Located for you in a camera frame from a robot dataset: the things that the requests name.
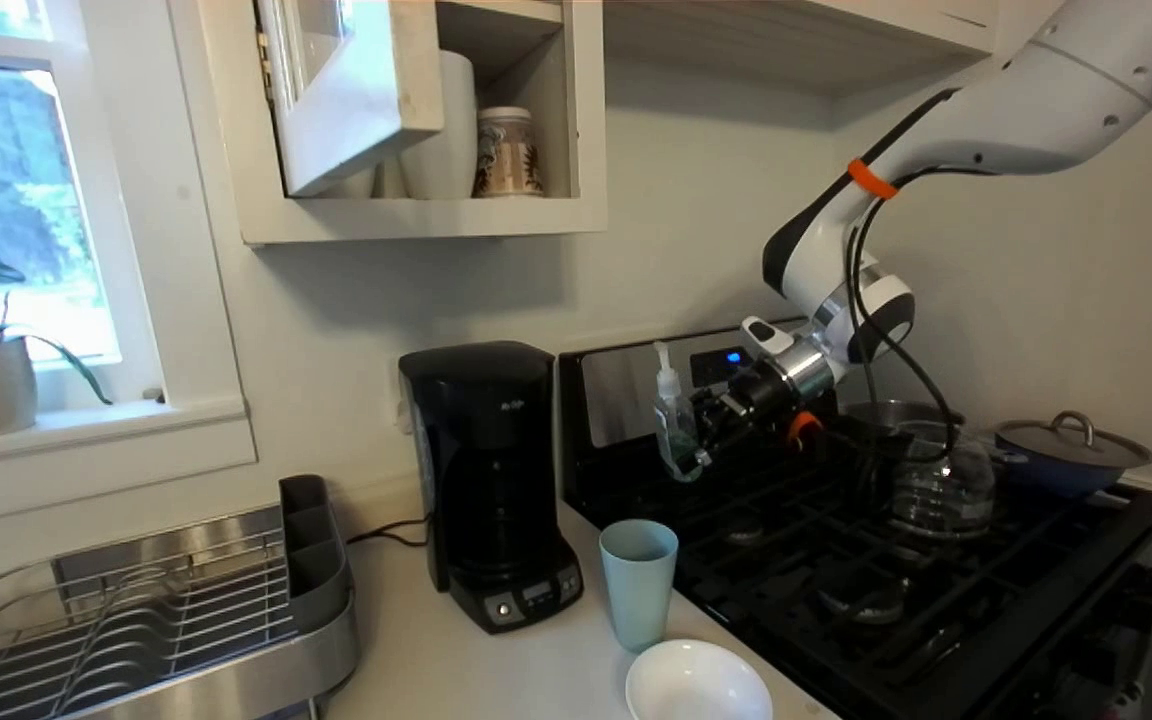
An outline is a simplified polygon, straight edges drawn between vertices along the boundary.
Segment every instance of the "robotic arm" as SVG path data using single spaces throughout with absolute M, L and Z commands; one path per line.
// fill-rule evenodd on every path
M 1093 159 L 1152 106 L 1152 0 L 1068 0 L 1000 73 L 923 100 L 763 249 L 801 333 L 745 320 L 759 364 L 710 394 L 710 443 L 822 400 L 911 329 L 908 284 L 866 242 L 874 213 L 933 173 L 1038 174 Z

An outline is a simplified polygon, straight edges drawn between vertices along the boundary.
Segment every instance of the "black stovetop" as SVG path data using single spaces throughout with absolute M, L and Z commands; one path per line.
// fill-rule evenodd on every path
M 630 438 L 569 465 L 566 501 L 601 528 L 671 523 L 677 587 L 839 715 L 1000 715 L 1152 540 L 1152 492 L 1133 486 L 1000 486 L 988 537 L 908 537 L 874 476 L 824 438 L 677 482 Z

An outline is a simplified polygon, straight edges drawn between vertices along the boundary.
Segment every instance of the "white bowl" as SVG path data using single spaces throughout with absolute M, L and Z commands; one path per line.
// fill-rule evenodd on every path
M 759 671 L 699 639 L 666 639 L 638 656 L 623 703 L 632 720 L 773 720 Z

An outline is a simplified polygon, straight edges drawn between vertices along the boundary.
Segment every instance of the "open cabinet door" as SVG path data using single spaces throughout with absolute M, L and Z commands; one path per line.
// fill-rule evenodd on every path
M 435 0 L 257 0 L 289 197 L 444 129 Z

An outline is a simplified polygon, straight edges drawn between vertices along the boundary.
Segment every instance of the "gas stove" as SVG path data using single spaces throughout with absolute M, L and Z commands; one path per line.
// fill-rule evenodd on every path
M 699 352 L 731 343 L 724 333 L 691 340 Z M 1141 666 L 1152 492 L 1068 504 L 1000 486 L 988 537 L 928 540 L 887 523 L 879 470 L 850 420 L 824 420 L 828 438 L 807 449 L 677 482 L 623 410 L 639 352 L 653 343 L 560 355 L 566 501 L 596 528 L 671 523 L 677 587 L 834 713 L 1060 715 L 1068 694 L 1111 690 Z

